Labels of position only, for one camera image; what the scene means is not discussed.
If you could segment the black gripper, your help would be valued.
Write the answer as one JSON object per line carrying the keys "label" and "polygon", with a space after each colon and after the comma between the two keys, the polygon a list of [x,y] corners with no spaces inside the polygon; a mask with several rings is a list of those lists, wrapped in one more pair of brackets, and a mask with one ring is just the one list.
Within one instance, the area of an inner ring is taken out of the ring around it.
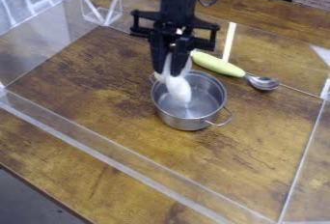
{"label": "black gripper", "polygon": [[196,15],[197,2],[205,7],[217,0],[161,0],[157,12],[133,10],[134,17],[130,34],[146,38],[152,48],[153,66],[162,73],[170,45],[176,43],[170,75],[178,76],[186,66],[190,50],[194,48],[213,50],[216,48],[220,25],[200,19]]}

